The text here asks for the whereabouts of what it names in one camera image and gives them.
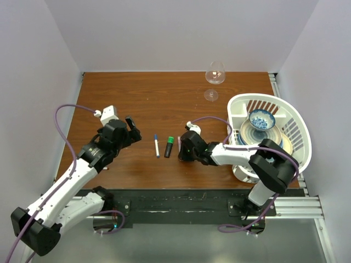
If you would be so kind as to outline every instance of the brown tabletop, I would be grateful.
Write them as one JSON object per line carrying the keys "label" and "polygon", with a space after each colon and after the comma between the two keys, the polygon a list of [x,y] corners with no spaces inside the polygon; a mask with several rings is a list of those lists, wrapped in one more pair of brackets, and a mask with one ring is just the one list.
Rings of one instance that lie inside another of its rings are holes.
{"label": "brown tabletop", "polygon": [[[203,94],[215,89],[218,100],[207,101]],[[118,116],[131,115],[142,140],[121,151],[109,170],[86,184],[85,188],[251,188],[239,181],[231,165],[204,166],[199,162],[178,161],[177,136],[184,126],[202,116],[227,119],[227,103],[242,93],[273,94],[265,72],[227,72],[220,85],[209,84],[204,72],[126,72],[86,73],[77,104],[93,109],[114,105]],[[223,141],[227,135],[224,123],[207,119],[197,123],[207,142]],[[101,123],[89,112],[76,109],[68,139],[76,153],[96,134]],[[154,134],[158,136],[160,158],[156,158]],[[169,136],[174,137],[170,158],[164,158]],[[58,177],[72,162],[65,147]],[[298,187],[297,182],[291,187]]]}

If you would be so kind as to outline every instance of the dish rack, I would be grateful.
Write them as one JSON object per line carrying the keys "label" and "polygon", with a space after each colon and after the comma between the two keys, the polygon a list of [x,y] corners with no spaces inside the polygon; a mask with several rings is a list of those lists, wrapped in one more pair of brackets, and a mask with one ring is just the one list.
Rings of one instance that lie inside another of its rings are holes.
{"label": "dish rack", "polygon": [[[308,166],[312,146],[311,138],[305,122],[296,109],[288,102],[271,95],[247,93],[232,97],[228,102],[228,122],[233,128],[229,137],[229,144],[239,145],[238,134],[242,123],[248,118],[251,111],[263,109],[275,117],[275,125],[284,133],[293,146],[292,157],[299,163],[299,172],[302,173]],[[240,181],[257,183],[258,176],[249,167],[233,166],[233,173]]]}

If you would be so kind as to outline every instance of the white wall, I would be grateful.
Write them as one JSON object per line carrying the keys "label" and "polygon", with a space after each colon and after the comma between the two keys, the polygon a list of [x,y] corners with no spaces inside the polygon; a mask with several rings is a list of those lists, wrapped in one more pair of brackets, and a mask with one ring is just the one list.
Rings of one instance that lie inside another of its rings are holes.
{"label": "white wall", "polygon": [[[0,2],[0,262],[15,240],[10,214],[52,183],[63,143],[53,112],[77,95],[80,72],[43,0]],[[60,122],[68,128],[69,111]],[[20,249],[12,262],[20,262]]]}
{"label": "white wall", "polygon": [[46,0],[82,71],[277,72],[318,0]]}
{"label": "white wall", "polygon": [[309,128],[313,154],[305,171],[319,195],[340,263],[351,261],[351,2],[320,0],[278,74],[284,99]]}

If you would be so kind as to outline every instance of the green marker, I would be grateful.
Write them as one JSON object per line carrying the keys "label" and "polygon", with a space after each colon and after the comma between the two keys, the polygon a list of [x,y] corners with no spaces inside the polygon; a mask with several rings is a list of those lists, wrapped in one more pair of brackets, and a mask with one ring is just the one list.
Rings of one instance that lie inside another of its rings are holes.
{"label": "green marker", "polygon": [[169,158],[171,155],[171,150],[173,146],[174,138],[173,137],[168,137],[167,145],[166,145],[166,150],[165,150],[165,157]]}

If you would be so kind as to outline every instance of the wine glass base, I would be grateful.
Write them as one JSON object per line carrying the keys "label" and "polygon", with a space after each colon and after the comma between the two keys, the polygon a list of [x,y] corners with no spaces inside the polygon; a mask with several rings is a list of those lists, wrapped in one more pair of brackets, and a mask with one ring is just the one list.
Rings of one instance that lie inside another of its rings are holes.
{"label": "wine glass base", "polygon": [[205,99],[209,101],[215,101],[218,99],[218,93],[214,89],[208,89],[204,93]]}

